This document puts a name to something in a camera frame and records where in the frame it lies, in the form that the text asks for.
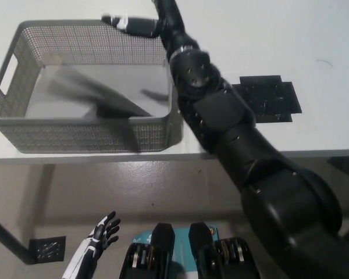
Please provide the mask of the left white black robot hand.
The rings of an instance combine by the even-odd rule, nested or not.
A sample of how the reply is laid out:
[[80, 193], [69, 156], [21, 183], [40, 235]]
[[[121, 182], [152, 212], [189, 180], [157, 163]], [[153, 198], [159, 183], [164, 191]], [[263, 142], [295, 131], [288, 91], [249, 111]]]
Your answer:
[[119, 239], [119, 224], [115, 211], [107, 214], [80, 243], [62, 278], [93, 278], [103, 252]]

